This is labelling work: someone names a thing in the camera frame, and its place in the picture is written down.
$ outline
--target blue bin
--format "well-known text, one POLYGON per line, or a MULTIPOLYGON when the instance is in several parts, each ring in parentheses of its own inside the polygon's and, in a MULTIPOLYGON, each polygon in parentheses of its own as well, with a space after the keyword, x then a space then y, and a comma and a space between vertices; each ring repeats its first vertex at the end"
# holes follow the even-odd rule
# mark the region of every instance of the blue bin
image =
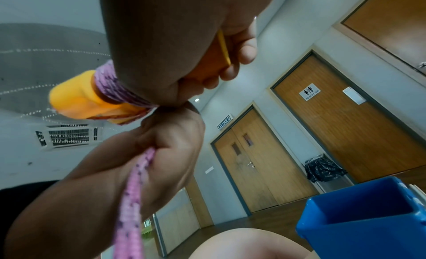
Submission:
POLYGON ((296 231, 321 259, 426 259, 426 210, 396 177, 310 198, 296 231))

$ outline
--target yellow object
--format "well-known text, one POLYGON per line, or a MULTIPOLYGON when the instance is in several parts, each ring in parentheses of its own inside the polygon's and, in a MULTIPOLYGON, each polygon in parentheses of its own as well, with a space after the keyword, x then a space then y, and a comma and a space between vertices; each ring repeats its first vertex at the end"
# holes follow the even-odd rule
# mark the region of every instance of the yellow object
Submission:
MULTIPOLYGON (((228 50, 219 31, 198 65, 185 78, 203 81, 229 67, 228 50)), ((49 94, 52 107, 73 119, 103 119, 126 124, 147 114, 151 108, 117 103, 103 95, 95 84, 95 70, 86 71, 54 87, 49 94)))

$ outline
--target brown floor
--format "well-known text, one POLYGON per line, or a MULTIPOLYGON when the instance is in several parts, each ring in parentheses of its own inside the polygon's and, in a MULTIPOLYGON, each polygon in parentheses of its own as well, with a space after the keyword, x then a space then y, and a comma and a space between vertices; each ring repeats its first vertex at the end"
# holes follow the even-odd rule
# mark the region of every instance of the brown floor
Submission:
MULTIPOLYGON (((309 246, 306 240, 300 238, 295 231, 296 224, 302 215, 305 203, 306 199, 303 199, 253 213, 247 218, 200 229, 172 251, 167 258, 188 259, 198 246, 212 236, 227 230, 245 227, 263 229, 283 235, 311 251, 311 246, 309 246)), ((156 259, 156 257, 147 257, 147 259, 156 259)))

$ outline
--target ceiling air conditioner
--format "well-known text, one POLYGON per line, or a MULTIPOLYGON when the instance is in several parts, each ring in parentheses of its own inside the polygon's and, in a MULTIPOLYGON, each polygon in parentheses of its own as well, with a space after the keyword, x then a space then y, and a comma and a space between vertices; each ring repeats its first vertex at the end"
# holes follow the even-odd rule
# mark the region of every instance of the ceiling air conditioner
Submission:
POLYGON ((102 141, 102 129, 99 122, 40 125, 34 135, 42 150, 49 151, 98 144, 102 141))

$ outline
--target black trash bag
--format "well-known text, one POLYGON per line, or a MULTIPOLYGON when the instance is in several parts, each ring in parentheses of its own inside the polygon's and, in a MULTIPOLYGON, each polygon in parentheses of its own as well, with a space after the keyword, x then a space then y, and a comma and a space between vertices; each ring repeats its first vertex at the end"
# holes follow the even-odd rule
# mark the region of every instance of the black trash bag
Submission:
POLYGON ((325 155, 307 160, 304 167, 308 180, 313 183, 317 181, 327 182, 347 174, 346 170, 325 155))

